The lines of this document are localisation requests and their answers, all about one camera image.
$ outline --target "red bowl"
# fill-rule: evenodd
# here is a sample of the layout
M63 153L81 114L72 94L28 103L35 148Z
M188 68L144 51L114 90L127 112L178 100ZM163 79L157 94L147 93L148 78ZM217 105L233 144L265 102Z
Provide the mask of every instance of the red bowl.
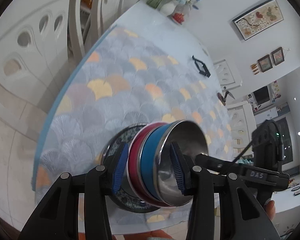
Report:
M133 192L143 201L157 207L171 207L164 202L155 199L147 192L145 185L140 180L137 172L138 152L144 139L156 128L167 124L166 122L154 122L142 128L133 138L129 148L129 158L127 161L127 177Z

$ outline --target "orange item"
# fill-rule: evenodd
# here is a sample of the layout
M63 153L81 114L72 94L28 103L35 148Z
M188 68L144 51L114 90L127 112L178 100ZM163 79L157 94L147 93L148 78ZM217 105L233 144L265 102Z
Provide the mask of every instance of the orange item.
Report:
M184 14L183 13L175 13L173 18L178 22L178 23L183 23L185 21Z
M84 2L89 9L91 9L91 7L92 7L92 0L81 0L81 1Z
M163 230L156 230L156 231L150 231L150 232L139 233L139 234L123 235L123 237L124 240L147 240L147 238L149 237L161 237L161 238L172 239L172 237L169 236Z

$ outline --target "blue bowl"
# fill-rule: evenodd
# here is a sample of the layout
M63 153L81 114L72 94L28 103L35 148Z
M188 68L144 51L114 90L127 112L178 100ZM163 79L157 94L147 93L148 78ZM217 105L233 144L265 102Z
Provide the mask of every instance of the blue bowl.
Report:
M161 137L170 125L171 123L163 125L149 135L144 143L140 156L140 172L143 183L148 192L159 201L161 201L161 199L154 188L153 181L154 155Z

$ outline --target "metal screw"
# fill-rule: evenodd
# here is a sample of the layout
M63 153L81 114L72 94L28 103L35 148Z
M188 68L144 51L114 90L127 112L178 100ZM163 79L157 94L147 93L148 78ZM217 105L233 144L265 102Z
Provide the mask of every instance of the metal screw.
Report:
M202 168L200 166L193 166L192 169L196 172L200 172L202 170Z
M97 171L104 171L105 170L105 166L104 165L98 165L97 167L96 167L96 170Z
M234 174L234 173L229 173L228 176L230 179L237 179L237 177L238 177L237 174Z
M60 175L60 178L62 178L62 179L67 179L67 178L69 178L69 173L67 173L67 172L62 173L62 174Z

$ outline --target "stacked bowls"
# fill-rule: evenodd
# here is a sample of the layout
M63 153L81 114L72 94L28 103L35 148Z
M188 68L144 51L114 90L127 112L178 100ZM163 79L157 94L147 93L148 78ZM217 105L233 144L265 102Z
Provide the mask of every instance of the stacked bowls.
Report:
M198 154L208 154L202 130L189 120L150 123L130 144L126 169L130 186L141 200L153 206L182 206L192 199L178 189L170 160L172 142L193 160Z

